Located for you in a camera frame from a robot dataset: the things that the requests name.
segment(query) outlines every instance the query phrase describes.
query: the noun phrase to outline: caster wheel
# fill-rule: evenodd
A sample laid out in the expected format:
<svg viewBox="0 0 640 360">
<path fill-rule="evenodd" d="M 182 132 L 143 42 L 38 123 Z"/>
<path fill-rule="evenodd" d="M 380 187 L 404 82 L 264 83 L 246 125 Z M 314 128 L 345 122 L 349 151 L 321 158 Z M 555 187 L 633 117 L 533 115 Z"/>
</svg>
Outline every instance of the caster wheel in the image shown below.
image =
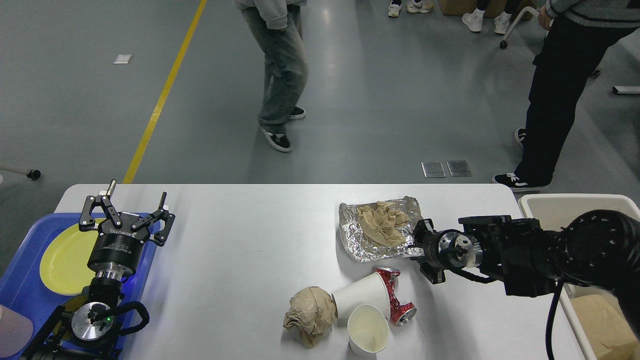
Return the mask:
<svg viewBox="0 0 640 360">
<path fill-rule="evenodd" d="M 27 177 L 30 178 L 31 180 L 37 180 L 38 178 L 40 178 L 40 171 L 31 169 L 29 170 Z"/>
</svg>

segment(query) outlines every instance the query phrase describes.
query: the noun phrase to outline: yellow plate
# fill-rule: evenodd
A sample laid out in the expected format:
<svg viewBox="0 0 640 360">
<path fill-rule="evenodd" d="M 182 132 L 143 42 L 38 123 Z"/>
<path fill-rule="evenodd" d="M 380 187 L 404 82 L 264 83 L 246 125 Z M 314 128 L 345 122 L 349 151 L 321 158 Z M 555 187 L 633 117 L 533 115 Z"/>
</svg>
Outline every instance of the yellow plate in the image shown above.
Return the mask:
<svg viewBox="0 0 640 360">
<path fill-rule="evenodd" d="M 96 224 L 104 218 L 95 219 Z M 40 278 L 49 290 L 60 295 L 77 295 L 95 276 L 87 266 L 95 245 L 96 231 L 82 232 L 72 225 L 56 236 L 42 255 Z"/>
</svg>

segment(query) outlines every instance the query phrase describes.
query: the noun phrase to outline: hand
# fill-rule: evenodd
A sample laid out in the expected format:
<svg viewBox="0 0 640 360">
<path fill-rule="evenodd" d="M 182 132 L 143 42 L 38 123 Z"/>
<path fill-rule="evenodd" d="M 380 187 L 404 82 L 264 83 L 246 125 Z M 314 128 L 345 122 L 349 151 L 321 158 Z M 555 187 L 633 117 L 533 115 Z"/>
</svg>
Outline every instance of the hand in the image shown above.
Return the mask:
<svg viewBox="0 0 640 360">
<path fill-rule="evenodd" d="M 540 8 L 540 13 L 538 14 L 538 23 L 540 26 L 545 28 L 545 30 L 551 30 L 551 17 L 547 14 L 547 5 L 544 4 Z"/>
</svg>

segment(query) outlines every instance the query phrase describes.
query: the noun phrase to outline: blue tray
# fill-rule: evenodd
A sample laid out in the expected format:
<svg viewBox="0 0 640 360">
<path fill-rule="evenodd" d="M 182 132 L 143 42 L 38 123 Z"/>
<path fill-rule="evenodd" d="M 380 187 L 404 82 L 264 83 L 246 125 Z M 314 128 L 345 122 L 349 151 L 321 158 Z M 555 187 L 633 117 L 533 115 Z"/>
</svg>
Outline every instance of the blue tray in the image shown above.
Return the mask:
<svg viewBox="0 0 640 360">
<path fill-rule="evenodd" d="M 93 216 L 96 218 L 104 217 L 104 214 L 96 213 Z M 53 239 L 70 226 L 77 225 L 79 219 L 79 213 L 57 213 L 47 215 L 38 220 L 31 226 L 2 279 L 0 279 L 0 304 L 26 316 L 33 322 L 31 339 L 33 339 L 33 336 L 42 327 L 56 306 L 62 305 L 68 299 L 71 299 L 69 296 L 57 294 L 44 286 L 40 278 L 40 261 Z M 156 225 L 154 224 L 150 228 L 152 234 Z M 140 301 L 155 253 L 155 244 L 145 245 L 136 274 L 122 286 L 122 293 L 125 294 L 123 302 Z M 125 316 L 123 327 L 135 325 L 131 323 L 133 315 L 133 313 L 128 313 Z M 124 347 L 125 340 L 131 336 L 120 338 L 116 348 Z M 63 347 L 78 348 L 65 341 Z M 23 350 L 14 356 L 2 357 L 2 359 L 17 360 Z"/>
</svg>

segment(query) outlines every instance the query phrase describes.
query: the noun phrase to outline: sneaker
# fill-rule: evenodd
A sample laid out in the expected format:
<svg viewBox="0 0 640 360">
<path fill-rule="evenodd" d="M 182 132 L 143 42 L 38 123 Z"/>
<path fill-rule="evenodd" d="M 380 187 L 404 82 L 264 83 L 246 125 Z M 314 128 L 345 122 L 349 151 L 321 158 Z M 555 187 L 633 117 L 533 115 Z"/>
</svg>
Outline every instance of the sneaker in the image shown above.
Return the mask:
<svg viewBox="0 0 640 360">
<path fill-rule="evenodd" d="M 305 116 L 307 116 L 307 112 L 305 112 L 304 109 L 296 106 L 295 108 L 293 108 L 291 115 L 289 115 L 289 119 L 291 120 L 304 119 Z"/>
<path fill-rule="evenodd" d="M 389 14 L 387 14 L 387 16 L 389 16 L 389 17 L 398 17 L 398 14 L 400 14 L 400 5 L 390 4 L 389 5 Z"/>
<path fill-rule="evenodd" d="M 516 138 L 516 142 L 518 143 L 520 148 L 524 151 L 522 142 L 524 141 L 525 136 L 527 136 L 527 130 L 523 128 L 517 129 L 513 136 Z"/>
<path fill-rule="evenodd" d="M 286 134 L 276 134 L 271 131 L 267 131 L 263 128 L 260 128 L 264 136 L 267 138 L 269 145 L 271 145 L 274 149 L 282 152 L 291 151 L 291 144 L 289 143 L 289 139 Z"/>
<path fill-rule="evenodd" d="M 495 25 L 495 30 L 493 30 L 493 32 L 500 35 L 506 34 L 507 28 L 509 27 L 510 18 L 511 18 L 510 13 L 502 12 L 500 16 L 496 17 L 493 20 L 493 25 Z"/>
<path fill-rule="evenodd" d="M 476 12 L 466 13 L 465 15 L 462 15 L 462 22 L 464 22 L 469 30 L 473 31 L 474 33 L 479 33 L 482 30 L 482 19 L 483 17 L 476 14 Z"/>
<path fill-rule="evenodd" d="M 531 192 L 535 190 L 542 190 L 547 188 L 549 184 L 542 186 L 533 186 L 521 181 L 516 174 L 510 172 L 508 174 L 496 175 L 491 179 L 494 184 L 503 184 L 508 186 L 513 192 Z"/>
<path fill-rule="evenodd" d="M 417 3 L 415 0 L 409 0 L 406 4 L 406 11 L 410 13 L 428 13 L 433 9 L 433 2 L 427 0 L 420 0 Z"/>
</svg>

